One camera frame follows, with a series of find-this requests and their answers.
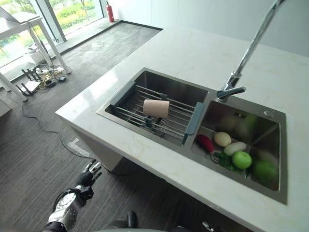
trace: robot finger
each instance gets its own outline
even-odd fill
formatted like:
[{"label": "robot finger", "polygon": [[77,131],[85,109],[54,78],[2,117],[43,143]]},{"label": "robot finger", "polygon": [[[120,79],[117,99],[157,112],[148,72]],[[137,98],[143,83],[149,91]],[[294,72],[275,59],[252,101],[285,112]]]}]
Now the robot finger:
[{"label": "robot finger", "polygon": [[87,166],[85,167],[85,169],[84,169],[83,172],[85,173],[85,172],[89,171],[89,168],[90,168],[90,167],[92,166],[92,164],[93,164],[94,162],[96,162],[96,161],[97,161],[96,159],[91,160],[90,163],[87,164]]},{"label": "robot finger", "polygon": [[97,173],[98,170],[101,168],[101,163],[97,162],[95,165],[93,165],[91,168],[89,168],[89,172],[92,174]]},{"label": "robot finger", "polygon": [[102,173],[98,173],[93,179],[92,179],[92,183],[91,186],[95,183],[95,181],[100,177],[100,175],[102,175]]}]

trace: sink drying rack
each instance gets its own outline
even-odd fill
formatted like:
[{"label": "sink drying rack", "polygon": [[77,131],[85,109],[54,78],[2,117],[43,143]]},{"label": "sink drying rack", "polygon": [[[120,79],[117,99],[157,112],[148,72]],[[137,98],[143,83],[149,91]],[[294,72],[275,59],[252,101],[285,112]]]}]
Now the sink drying rack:
[{"label": "sink drying rack", "polygon": [[[144,116],[143,104],[146,99],[169,101],[168,117]],[[139,86],[135,82],[128,83],[111,100],[111,106],[119,118],[160,137],[171,136],[177,139],[180,145],[184,145],[187,136],[194,133],[204,108],[200,102],[194,107],[168,98],[164,93]]]}]

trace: faucet handle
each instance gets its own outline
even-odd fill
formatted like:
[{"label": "faucet handle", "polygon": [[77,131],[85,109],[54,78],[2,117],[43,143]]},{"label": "faucet handle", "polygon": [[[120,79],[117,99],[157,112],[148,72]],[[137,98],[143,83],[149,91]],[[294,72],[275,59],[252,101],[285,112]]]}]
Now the faucet handle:
[{"label": "faucet handle", "polygon": [[231,89],[228,89],[228,90],[220,89],[220,90],[217,91],[217,98],[220,101],[225,102],[230,95],[243,93],[245,91],[246,91],[246,87],[244,87],[244,86],[237,87],[237,88],[231,88]]}]

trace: white radish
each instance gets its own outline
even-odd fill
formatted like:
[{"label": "white radish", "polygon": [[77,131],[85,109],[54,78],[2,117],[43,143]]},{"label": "white radish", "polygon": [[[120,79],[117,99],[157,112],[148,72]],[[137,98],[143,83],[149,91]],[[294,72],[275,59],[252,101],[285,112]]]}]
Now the white radish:
[{"label": "white radish", "polygon": [[238,151],[243,151],[245,150],[247,147],[247,145],[243,142],[236,142],[233,144],[230,144],[228,146],[226,146],[223,150],[224,153],[226,153],[228,156],[231,156],[233,154],[235,154]]}]

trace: robotic arm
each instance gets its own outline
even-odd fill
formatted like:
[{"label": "robotic arm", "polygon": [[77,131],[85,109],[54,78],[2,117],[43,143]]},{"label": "robotic arm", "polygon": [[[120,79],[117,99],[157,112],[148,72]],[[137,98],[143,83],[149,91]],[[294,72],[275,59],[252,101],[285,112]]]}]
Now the robotic arm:
[{"label": "robotic arm", "polygon": [[102,174],[96,175],[100,168],[101,163],[92,160],[79,175],[76,187],[67,189],[57,197],[43,232],[67,232],[74,227],[79,210],[93,197],[91,187]]}]

